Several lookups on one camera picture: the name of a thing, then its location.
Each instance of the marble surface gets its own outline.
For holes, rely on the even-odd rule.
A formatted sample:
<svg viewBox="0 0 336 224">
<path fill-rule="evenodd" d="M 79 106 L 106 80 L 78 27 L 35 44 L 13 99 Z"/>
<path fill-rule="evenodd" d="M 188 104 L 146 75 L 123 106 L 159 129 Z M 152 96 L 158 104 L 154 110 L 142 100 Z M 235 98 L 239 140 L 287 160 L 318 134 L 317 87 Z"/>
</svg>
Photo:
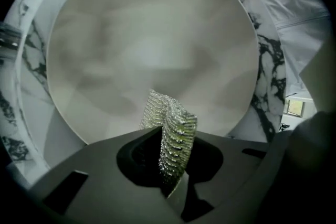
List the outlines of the marble surface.
<svg viewBox="0 0 336 224">
<path fill-rule="evenodd" d="M 285 62 L 275 26 L 260 0 L 240 0 L 259 39 L 259 73 L 250 108 L 231 137 L 270 141 L 285 101 Z M 29 184 L 84 143 L 56 110 L 47 87 L 46 45 L 65 0 L 16 0 L 5 21 L 22 30 L 17 59 L 0 52 L 0 133 Z"/>
</svg>

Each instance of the person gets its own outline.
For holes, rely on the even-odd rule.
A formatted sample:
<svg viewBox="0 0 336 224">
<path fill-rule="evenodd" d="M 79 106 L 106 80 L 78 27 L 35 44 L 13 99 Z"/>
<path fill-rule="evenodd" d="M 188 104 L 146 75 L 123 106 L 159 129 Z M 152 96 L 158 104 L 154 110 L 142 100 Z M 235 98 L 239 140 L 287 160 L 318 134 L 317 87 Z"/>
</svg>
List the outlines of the person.
<svg viewBox="0 0 336 224">
<path fill-rule="evenodd" d="M 286 63 L 286 96 L 307 92 L 301 71 L 332 36 L 322 0 L 262 0 L 278 30 Z"/>
</svg>

